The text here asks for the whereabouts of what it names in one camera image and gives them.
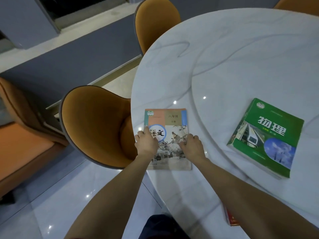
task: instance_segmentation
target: cover illustration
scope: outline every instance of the cover illustration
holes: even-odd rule
[[[283,178],[290,169],[304,120],[253,99],[228,145]]]
[[[157,154],[147,169],[191,170],[178,143],[187,139],[186,109],[145,109],[144,127],[159,141]]]

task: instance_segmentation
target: forearm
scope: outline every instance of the forearm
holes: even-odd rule
[[[122,238],[150,159],[136,159],[87,204],[65,239]]]
[[[209,159],[198,159],[194,164],[251,239],[319,237],[311,223],[269,194]]]

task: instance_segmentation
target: red book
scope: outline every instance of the red book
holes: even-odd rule
[[[239,222],[233,217],[229,210],[225,207],[226,220],[231,226],[239,226]]]

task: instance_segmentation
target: blue sky image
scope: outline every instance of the blue sky image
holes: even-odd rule
[[[296,152],[295,147],[277,138],[269,138],[264,143],[264,150],[268,157],[284,165],[286,168],[291,169],[293,157]]]

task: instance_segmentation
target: tiled floor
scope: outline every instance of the tiled floor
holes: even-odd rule
[[[130,98],[136,69],[103,88]],[[62,239],[90,199],[119,172],[86,160],[68,146],[14,190],[15,204],[0,205],[0,238]],[[147,219],[161,212],[167,209],[145,174],[123,238],[138,238]]]

